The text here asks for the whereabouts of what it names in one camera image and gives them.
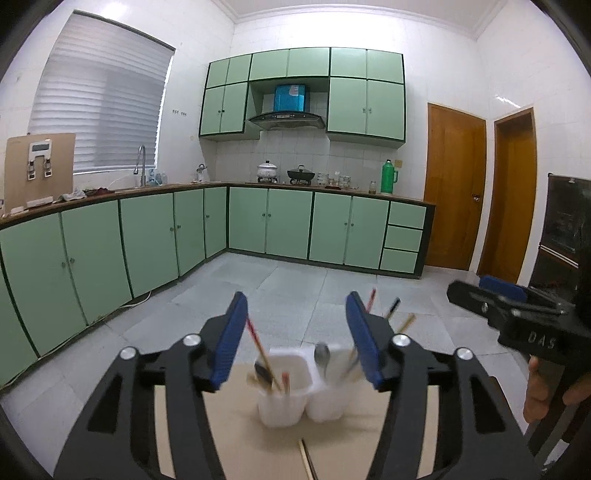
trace spoon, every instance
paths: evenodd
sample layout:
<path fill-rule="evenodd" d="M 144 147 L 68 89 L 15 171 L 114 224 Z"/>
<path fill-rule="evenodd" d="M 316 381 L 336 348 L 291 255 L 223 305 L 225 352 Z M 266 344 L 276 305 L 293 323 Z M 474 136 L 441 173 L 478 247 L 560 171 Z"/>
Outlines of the spoon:
<path fill-rule="evenodd" d="M 326 370 L 328 369 L 330 362 L 330 350 L 329 346 L 324 342 L 316 344 L 314 348 L 314 361 L 319 368 L 324 369 L 324 379 L 326 380 Z"/>

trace lower cabinet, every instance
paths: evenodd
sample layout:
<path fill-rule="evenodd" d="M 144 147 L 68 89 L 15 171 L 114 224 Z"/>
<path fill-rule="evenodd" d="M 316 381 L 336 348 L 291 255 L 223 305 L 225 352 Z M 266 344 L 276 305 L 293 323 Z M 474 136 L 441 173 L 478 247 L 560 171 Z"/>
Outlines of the lower cabinet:
<path fill-rule="evenodd" d="M 351 197 L 316 193 L 310 238 L 310 260 L 343 264 Z"/>
<path fill-rule="evenodd" d="M 134 297 L 178 278 L 172 193 L 121 200 L 121 223 Z"/>
<path fill-rule="evenodd" d="M 178 273 L 185 275 L 205 260 L 203 190 L 174 193 Z"/>
<path fill-rule="evenodd" d="M 131 300 L 117 202 L 67 210 L 61 224 L 76 293 L 93 323 Z"/>
<path fill-rule="evenodd" d="M 312 192 L 269 190 L 267 253 L 306 258 L 310 234 Z"/>
<path fill-rule="evenodd" d="M 203 189 L 207 258 L 226 248 L 226 192 L 226 187 Z"/>
<path fill-rule="evenodd" d="M 265 252 L 268 189 L 231 187 L 228 222 L 230 248 Z"/>
<path fill-rule="evenodd" d="M 0 266 L 0 386 L 37 360 L 12 307 Z"/>
<path fill-rule="evenodd" d="M 86 328 L 59 213 L 0 231 L 0 247 L 18 311 L 41 355 Z"/>
<path fill-rule="evenodd" d="M 345 265 L 379 268 L 387 218 L 387 200 L 353 197 Z"/>

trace white ceiling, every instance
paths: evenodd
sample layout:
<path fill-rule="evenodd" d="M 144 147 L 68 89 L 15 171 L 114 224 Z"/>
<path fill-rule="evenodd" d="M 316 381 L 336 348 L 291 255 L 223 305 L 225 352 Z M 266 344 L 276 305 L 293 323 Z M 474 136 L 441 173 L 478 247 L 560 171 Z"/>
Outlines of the white ceiling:
<path fill-rule="evenodd" d="M 261 14 L 277 15 L 281 10 L 306 10 L 319 5 L 345 8 L 392 9 L 402 14 L 423 17 L 469 34 L 480 33 L 498 13 L 506 0 L 217 0 L 236 21 L 250 20 Z"/>

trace tiled floor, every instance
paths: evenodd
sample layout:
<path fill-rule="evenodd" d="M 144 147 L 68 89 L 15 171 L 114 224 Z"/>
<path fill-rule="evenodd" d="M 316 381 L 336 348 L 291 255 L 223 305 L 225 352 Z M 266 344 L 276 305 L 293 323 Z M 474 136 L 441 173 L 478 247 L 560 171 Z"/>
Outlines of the tiled floor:
<path fill-rule="evenodd" d="M 394 328 L 413 312 L 418 318 L 408 333 L 425 348 L 448 353 L 459 346 L 473 349 L 499 379 L 524 428 L 522 368 L 482 318 L 447 301 L 446 288 L 456 278 L 477 280 L 471 273 L 440 268 L 427 267 L 421 280 L 405 280 L 226 253 L 99 326 L 23 379 L 0 403 L 33 455 L 53 472 L 82 406 L 123 347 L 134 345 L 141 352 L 168 348 L 223 313 L 236 290 L 247 295 L 266 348 L 321 340 L 352 345 L 345 297 L 357 290 L 368 298 L 377 287 L 375 311 L 383 312 L 396 297 L 402 300 L 392 318 Z M 254 344 L 244 335 L 236 362 L 255 358 Z"/>

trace door frame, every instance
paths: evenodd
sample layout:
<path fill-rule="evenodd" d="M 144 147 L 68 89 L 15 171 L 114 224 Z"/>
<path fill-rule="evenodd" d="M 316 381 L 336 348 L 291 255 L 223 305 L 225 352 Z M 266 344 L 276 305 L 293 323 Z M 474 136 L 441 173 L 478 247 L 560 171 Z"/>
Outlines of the door frame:
<path fill-rule="evenodd" d="M 535 167 L 536 167 L 536 190 L 537 190 L 537 171 L 538 171 L 538 139 L 536 136 L 536 130 L 535 130 L 535 115 L 534 115 L 534 108 L 533 107 L 529 107 L 526 109 L 523 109 L 519 112 L 516 113 L 512 113 L 511 115 L 508 116 L 504 116 L 503 118 L 499 118 L 498 120 L 495 120 L 494 125 L 495 125 L 495 169 L 494 169 L 494 174 L 493 174 L 493 184 L 492 184 L 492 191 L 491 191 L 491 208 L 489 210 L 488 213 L 488 221 L 486 223 L 486 236 L 485 236 L 485 240 L 484 240 L 484 244 L 482 247 L 482 252 L 480 254 L 480 260 L 478 261 L 478 269 L 476 270 L 476 274 L 478 276 L 482 275 L 482 270 L 485 266 L 485 260 L 488 261 L 488 259 L 486 258 L 486 252 L 489 248 L 491 248 L 491 236 L 490 236 L 490 226 L 491 226 L 491 221 L 492 221 L 492 209 L 493 209 L 493 203 L 494 203 L 494 199 L 495 199 L 495 188 L 498 187 L 498 175 L 497 175 L 497 169 L 499 166 L 499 130 L 501 128 L 501 126 L 507 122 L 510 122 L 512 120 L 515 120 L 517 118 L 520 118 L 522 116 L 526 116 L 529 115 L 531 117 L 531 128 L 532 128 L 532 133 L 534 135 L 534 145 L 535 145 Z M 533 224 L 534 221 L 534 212 L 535 212 L 535 198 L 534 198 L 534 211 L 531 214 L 531 223 Z M 525 261 L 525 255 L 527 254 L 527 249 L 526 252 L 524 254 L 524 259 L 521 261 L 521 269 L 523 269 L 523 262 Z"/>

